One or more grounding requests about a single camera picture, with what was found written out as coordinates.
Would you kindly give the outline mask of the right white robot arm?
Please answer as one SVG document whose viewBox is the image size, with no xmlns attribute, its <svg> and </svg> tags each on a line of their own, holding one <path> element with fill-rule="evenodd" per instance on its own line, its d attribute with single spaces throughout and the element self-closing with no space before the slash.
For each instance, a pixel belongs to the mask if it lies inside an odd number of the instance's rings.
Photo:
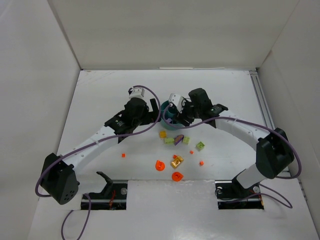
<svg viewBox="0 0 320 240">
<path fill-rule="evenodd" d="M 212 104 L 207 92 L 196 88 L 189 98 L 171 94 L 169 102 L 177 111 L 174 120 L 185 127 L 199 119 L 215 129 L 231 134 L 255 151 L 255 163 L 232 180 L 239 189 L 248 189 L 265 180 L 274 179 L 295 159 L 286 133 L 240 119 L 222 104 Z"/>
</svg>

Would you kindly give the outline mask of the teal divided round container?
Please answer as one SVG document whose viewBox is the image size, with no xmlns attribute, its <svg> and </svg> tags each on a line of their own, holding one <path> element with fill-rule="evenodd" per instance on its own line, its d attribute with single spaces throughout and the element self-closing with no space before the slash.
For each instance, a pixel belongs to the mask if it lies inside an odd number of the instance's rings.
<svg viewBox="0 0 320 240">
<path fill-rule="evenodd" d="M 161 104 L 161 106 L 160 106 L 160 112 L 161 112 L 160 123 L 165 129 L 170 130 L 170 131 L 176 131 L 179 128 L 182 128 L 184 125 L 177 122 L 176 120 L 174 120 L 174 117 L 176 117 L 178 114 L 178 111 L 174 106 L 169 107 L 164 114 L 164 110 L 169 105 L 170 105 L 170 103 L 168 100 L 164 101 Z"/>
</svg>

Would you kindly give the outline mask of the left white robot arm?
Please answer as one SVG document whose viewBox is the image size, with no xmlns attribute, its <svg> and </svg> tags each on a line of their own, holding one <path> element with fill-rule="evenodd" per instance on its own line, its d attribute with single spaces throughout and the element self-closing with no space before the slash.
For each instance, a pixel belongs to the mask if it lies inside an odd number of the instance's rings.
<svg viewBox="0 0 320 240">
<path fill-rule="evenodd" d="M 42 187 L 48 197 L 64 205 L 77 194 L 80 182 L 77 180 L 85 166 L 107 149 L 121 143 L 125 138 L 136 135 L 135 129 L 148 125 L 150 128 L 160 120 L 160 101 L 150 99 L 150 106 L 138 97 L 132 97 L 124 109 L 107 120 L 91 137 L 64 155 L 49 154 L 43 163 L 38 187 Z"/>
</svg>

